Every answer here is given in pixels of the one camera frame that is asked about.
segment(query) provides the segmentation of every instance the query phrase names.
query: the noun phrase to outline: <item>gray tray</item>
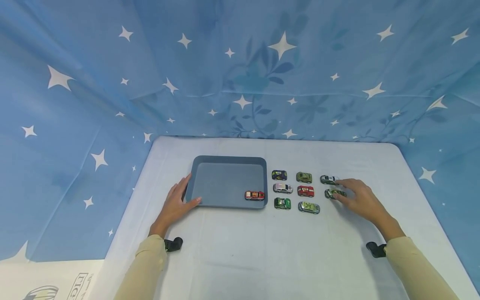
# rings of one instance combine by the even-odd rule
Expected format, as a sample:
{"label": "gray tray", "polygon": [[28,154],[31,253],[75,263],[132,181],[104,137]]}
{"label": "gray tray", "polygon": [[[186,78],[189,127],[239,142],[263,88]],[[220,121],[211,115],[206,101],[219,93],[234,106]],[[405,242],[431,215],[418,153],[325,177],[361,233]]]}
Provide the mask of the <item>gray tray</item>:
{"label": "gray tray", "polygon": [[[262,191],[263,201],[245,200],[245,191]],[[186,201],[202,197],[200,206],[264,208],[268,203],[267,162],[261,157],[197,156]]]}

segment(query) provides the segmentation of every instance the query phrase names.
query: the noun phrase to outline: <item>right hand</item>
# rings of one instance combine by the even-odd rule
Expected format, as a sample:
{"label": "right hand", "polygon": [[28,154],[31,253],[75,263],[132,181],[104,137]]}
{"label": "right hand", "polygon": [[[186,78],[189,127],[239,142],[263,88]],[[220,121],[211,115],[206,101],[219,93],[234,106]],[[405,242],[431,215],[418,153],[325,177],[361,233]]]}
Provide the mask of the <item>right hand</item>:
{"label": "right hand", "polygon": [[337,180],[336,183],[352,190],[355,193],[354,198],[347,198],[334,193],[335,199],[346,206],[352,212],[378,224],[386,216],[390,216],[385,207],[372,192],[372,189],[358,179]]}

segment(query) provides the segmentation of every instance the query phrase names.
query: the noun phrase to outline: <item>olive green toy car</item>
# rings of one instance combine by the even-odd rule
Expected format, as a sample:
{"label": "olive green toy car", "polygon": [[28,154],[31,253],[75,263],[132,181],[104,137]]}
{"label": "olive green toy car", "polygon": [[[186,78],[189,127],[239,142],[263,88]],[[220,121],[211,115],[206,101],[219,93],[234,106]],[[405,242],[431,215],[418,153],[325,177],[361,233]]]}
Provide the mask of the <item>olive green toy car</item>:
{"label": "olive green toy car", "polygon": [[290,201],[289,198],[275,198],[273,201],[273,204],[276,209],[291,209],[292,208],[292,202]]}
{"label": "olive green toy car", "polygon": [[299,202],[299,210],[301,212],[311,213],[311,214],[318,214],[320,212],[320,206],[315,203],[310,202]]}
{"label": "olive green toy car", "polygon": [[310,173],[297,173],[297,181],[298,182],[305,182],[305,183],[312,183],[312,175]]}
{"label": "olive green toy car", "polygon": [[347,194],[344,191],[334,190],[334,189],[325,190],[325,197],[328,199],[335,199],[335,197],[333,196],[334,194],[340,194],[344,197],[347,196]]}

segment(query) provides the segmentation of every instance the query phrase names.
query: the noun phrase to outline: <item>sleeve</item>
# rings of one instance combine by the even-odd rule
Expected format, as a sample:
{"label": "sleeve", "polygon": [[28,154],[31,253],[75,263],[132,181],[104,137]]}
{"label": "sleeve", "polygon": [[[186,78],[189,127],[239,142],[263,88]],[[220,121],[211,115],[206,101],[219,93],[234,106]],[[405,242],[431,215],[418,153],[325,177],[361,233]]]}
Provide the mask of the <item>sleeve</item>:
{"label": "sleeve", "polygon": [[458,297],[408,237],[388,241],[387,259],[410,300],[458,300]]}
{"label": "sleeve", "polygon": [[166,258],[165,244],[159,235],[141,242],[114,300],[152,300]]}

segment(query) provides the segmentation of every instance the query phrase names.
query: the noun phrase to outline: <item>hand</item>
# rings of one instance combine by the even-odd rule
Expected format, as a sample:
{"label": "hand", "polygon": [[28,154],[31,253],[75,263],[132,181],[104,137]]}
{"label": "hand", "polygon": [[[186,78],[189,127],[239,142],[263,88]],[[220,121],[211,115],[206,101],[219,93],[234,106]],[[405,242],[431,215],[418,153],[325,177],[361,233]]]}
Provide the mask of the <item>hand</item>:
{"label": "hand", "polygon": [[181,199],[191,176],[192,174],[189,174],[187,177],[182,178],[179,183],[175,183],[172,186],[163,204],[162,211],[150,227],[149,236],[158,234],[164,239],[170,225],[178,221],[200,203],[202,200],[201,197],[192,199],[188,203],[183,203]]}
{"label": "hand", "polygon": [[385,241],[404,237],[405,233],[395,220],[380,203],[372,189],[358,179],[337,180],[336,183],[352,190],[354,198],[347,198],[334,193],[335,199],[352,212],[372,222],[383,235]]}

